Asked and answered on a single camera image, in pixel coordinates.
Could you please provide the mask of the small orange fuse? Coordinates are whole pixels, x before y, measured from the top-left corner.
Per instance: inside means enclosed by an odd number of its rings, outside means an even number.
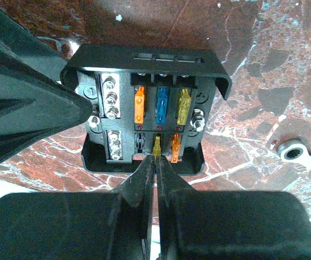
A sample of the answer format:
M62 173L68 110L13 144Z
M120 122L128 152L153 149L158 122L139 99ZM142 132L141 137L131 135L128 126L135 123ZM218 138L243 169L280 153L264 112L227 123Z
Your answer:
M180 140L180 135L178 133L174 134L171 147L172 147L171 163L174 164L178 162L180 148L181 148L181 140Z

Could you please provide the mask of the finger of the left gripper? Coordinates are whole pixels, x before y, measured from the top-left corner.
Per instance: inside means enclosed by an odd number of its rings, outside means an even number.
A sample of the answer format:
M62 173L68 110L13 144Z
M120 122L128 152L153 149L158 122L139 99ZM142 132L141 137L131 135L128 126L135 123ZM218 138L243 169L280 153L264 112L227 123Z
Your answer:
M65 65L0 9L0 163L90 117L91 103L59 84Z

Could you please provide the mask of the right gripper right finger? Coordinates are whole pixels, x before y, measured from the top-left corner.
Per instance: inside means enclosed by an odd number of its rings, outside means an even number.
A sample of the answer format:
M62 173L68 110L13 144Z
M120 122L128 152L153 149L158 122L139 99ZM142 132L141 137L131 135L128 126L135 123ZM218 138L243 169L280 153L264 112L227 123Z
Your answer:
M282 191L198 191L155 161L162 259L311 259L311 223Z

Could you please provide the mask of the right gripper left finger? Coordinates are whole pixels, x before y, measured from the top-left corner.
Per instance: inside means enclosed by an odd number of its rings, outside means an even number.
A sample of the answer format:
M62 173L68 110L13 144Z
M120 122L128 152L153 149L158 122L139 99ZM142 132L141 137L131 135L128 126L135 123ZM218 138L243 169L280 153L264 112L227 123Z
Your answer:
M0 198L0 259L149 259L155 162L108 192Z

